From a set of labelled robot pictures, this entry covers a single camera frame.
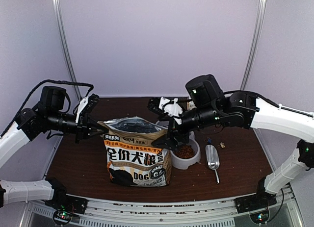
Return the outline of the dog food bag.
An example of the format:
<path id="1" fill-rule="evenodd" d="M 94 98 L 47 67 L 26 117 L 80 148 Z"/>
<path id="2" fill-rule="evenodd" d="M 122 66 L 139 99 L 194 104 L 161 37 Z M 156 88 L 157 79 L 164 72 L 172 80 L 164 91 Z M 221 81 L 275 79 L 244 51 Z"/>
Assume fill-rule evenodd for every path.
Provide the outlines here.
<path id="1" fill-rule="evenodd" d="M 108 129 L 103 134 L 110 181 L 134 187 L 161 187 L 170 182 L 171 154 L 152 143 L 167 128 L 140 117 L 99 121 Z"/>

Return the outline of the metal scoop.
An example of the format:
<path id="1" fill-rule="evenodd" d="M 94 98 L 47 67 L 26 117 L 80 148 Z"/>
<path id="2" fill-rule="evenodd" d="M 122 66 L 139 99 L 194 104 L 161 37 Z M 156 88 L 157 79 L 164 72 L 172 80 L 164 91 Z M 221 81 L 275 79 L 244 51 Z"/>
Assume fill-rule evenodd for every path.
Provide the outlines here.
<path id="1" fill-rule="evenodd" d="M 220 166 L 220 161 L 219 161 L 218 152 L 213 145 L 206 145 L 205 151 L 206 151 L 206 158 L 207 158 L 208 167 L 215 171 L 216 182 L 217 182 L 217 184 L 219 184 L 220 179 L 219 179 L 217 169 Z"/>

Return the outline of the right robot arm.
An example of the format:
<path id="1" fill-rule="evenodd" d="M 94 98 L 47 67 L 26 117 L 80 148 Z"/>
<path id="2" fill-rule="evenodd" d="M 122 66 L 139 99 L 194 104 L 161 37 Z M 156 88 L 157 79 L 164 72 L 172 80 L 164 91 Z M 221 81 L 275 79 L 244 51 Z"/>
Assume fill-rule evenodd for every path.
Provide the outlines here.
<path id="1" fill-rule="evenodd" d="M 177 98 L 151 98 L 148 109 L 169 121 L 166 135 L 154 146 L 177 150 L 188 134 L 209 126 L 268 129 L 299 138 L 291 156 L 259 181 L 251 203 L 262 208 L 303 170 L 314 166 L 314 114 L 276 104 L 262 95 L 243 90 L 223 92 L 213 75 L 201 75 L 185 85 L 195 107 L 183 110 Z"/>

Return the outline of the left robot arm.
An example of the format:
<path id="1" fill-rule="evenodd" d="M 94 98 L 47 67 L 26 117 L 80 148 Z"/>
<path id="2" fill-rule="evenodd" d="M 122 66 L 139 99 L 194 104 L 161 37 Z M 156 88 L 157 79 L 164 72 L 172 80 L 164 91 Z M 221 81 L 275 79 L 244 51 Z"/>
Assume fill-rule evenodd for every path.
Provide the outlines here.
<path id="1" fill-rule="evenodd" d="M 11 124 L 0 136 L 1 165 L 41 133 L 46 133 L 47 139 L 53 137 L 53 130 L 56 136 L 73 134 L 75 142 L 78 143 L 80 140 L 108 132 L 106 127 L 90 116 L 100 97 L 87 93 L 73 113 L 69 114 L 63 110 L 64 102 L 70 98 L 66 89 L 61 87 L 62 84 L 65 85 L 66 82 L 53 81 L 51 86 L 44 86 L 40 100 L 34 107 L 21 106 Z M 72 206 L 66 187 L 55 178 L 28 182 L 0 181 L 1 206 L 33 200 L 47 201 L 57 210 L 66 210 Z"/>

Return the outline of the grey double pet bowl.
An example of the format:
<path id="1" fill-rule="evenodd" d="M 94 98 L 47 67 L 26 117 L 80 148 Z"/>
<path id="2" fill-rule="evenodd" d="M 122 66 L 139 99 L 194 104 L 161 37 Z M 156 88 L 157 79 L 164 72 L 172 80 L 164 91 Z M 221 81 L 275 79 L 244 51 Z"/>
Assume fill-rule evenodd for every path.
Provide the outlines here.
<path id="1" fill-rule="evenodd" d="M 200 160 L 200 146 L 193 131 L 189 133 L 187 144 L 179 146 L 178 151 L 171 151 L 172 166 L 176 169 L 187 170 L 190 166 L 199 163 Z"/>

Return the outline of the brown dog kibble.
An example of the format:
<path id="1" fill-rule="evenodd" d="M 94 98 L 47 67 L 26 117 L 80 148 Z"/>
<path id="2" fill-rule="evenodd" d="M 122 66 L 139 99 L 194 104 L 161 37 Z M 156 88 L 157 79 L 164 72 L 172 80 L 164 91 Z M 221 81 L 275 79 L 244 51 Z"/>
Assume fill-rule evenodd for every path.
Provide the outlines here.
<path id="1" fill-rule="evenodd" d="M 191 145 L 182 145 L 177 151 L 174 152 L 174 155 L 181 159 L 190 159 L 195 155 Z"/>

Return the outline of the patterned white mug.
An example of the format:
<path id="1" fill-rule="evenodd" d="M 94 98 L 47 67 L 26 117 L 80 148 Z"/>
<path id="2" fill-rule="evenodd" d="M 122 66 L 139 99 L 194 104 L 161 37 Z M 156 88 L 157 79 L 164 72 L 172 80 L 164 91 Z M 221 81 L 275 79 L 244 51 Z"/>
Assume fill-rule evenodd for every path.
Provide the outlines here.
<path id="1" fill-rule="evenodd" d="M 187 110 L 192 110 L 192 109 L 194 109 L 196 106 L 195 106 L 195 104 L 194 104 L 194 102 L 193 101 L 189 101 L 188 103 L 187 103 Z"/>

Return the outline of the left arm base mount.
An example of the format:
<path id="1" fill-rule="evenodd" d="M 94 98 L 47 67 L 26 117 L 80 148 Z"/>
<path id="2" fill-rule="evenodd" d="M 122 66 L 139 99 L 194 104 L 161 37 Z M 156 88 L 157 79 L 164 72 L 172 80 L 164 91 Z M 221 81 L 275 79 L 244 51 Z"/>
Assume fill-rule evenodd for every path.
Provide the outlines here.
<path id="1" fill-rule="evenodd" d="M 53 208 L 55 211 L 52 215 L 52 220 L 58 226 L 65 226 L 73 220 L 78 220 L 80 214 L 84 214 L 87 208 L 88 200 L 73 196 L 66 196 L 67 200 L 63 204 L 57 201 L 44 201 L 45 205 Z"/>

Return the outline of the front aluminium rail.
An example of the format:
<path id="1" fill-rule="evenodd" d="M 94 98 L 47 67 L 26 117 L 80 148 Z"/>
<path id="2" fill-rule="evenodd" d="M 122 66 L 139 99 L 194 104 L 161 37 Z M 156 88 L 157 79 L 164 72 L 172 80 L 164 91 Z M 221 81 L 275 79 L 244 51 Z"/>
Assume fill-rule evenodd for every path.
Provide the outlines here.
<path id="1" fill-rule="evenodd" d="M 302 227 L 301 212 L 292 188 L 287 185 L 276 204 L 238 212 L 235 198 L 191 202 L 118 202 L 87 199 L 83 214 L 67 227 L 258 227 L 257 218 L 269 212 L 266 227 Z"/>

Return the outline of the left aluminium frame post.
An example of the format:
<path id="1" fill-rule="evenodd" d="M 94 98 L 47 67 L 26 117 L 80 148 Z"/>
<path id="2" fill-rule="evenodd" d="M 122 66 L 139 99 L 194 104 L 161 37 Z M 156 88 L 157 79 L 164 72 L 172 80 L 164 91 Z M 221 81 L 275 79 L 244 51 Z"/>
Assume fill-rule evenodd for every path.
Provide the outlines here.
<path id="1" fill-rule="evenodd" d="M 71 82 L 77 83 L 77 78 L 73 69 L 73 64 L 70 57 L 68 43 L 67 43 L 60 0 L 52 0 L 52 5 L 53 5 L 54 13 L 56 16 L 56 22 L 57 22 L 57 27 L 58 27 L 58 32 L 59 32 L 59 37 L 61 41 L 63 56 L 66 63 L 67 72 L 69 74 Z"/>

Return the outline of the aluminium frame post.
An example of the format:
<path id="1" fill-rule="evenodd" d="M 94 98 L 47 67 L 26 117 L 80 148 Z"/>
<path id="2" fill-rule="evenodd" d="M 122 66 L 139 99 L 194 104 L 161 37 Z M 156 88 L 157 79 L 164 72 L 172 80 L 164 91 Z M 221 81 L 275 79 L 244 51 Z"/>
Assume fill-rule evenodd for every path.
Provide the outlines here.
<path id="1" fill-rule="evenodd" d="M 263 27 L 263 23 L 264 23 L 266 6 L 267 6 L 267 0 L 259 0 L 251 47 L 249 50 L 249 55 L 248 55 L 243 79 L 242 79 L 241 86 L 240 86 L 241 90 L 245 90 L 245 88 L 248 84 L 250 73 L 251 73 L 252 68 L 253 68 L 254 60 L 256 58 L 256 53 L 257 53 L 257 49 L 258 49 L 260 35 L 262 32 L 262 27 Z"/>
<path id="2" fill-rule="evenodd" d="M 69 74 L 71 82 L 77 83 L 77 78 L 73 69 L 73 64 L 70 57 L 68 43 L 67 43 L 60 0 L 52 0 L 52 5 L 53 5 L 54 13 L 56 16 L 56 22 L 57 22 L 57 27 L 58 27 L 58 32 L 59 32 L 59 37 L 61 41 L 63 56 L 66 63 L 67 72 Z"/>

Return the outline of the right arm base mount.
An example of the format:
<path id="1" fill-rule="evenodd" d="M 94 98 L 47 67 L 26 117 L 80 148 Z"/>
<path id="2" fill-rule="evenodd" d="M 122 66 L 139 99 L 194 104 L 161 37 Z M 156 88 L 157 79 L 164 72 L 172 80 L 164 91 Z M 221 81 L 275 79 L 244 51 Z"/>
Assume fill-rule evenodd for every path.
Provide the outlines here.
<path id="1" fill-rule="evenodd" d="M 258 196 L 256 194 L 235 199 L 238 213 L 248 212 L 253 223 L 262 225 L 270 220 L 269 207 L 277 203 L 275 196 Z"/>

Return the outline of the right aluminium frame post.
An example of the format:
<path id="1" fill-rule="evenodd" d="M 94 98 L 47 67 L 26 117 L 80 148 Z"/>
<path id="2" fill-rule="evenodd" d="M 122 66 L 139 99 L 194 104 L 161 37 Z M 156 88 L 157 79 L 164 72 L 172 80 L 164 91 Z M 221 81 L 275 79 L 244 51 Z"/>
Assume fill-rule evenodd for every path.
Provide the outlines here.
<path id="1" fill-rule="evenodd" d="M 249 55 L 248 55 L 243 79 L 242 79 L 241 86 L 240 86 L 241 90 L 245 90 L 245 88 L 248 84 L 250 73 L 251 73 L 252 68 L 253 68 L 254 60 L 256 58 L 256 53 L 257 53 L 257 49 L 258 49 L 260 35 L 262 32 L 262 27 L 263 27 L 263 23 L 264 23 L 266 6 L 267 6 L 267 0 L 259 0 L 251 47 L 249 50 Z"/>

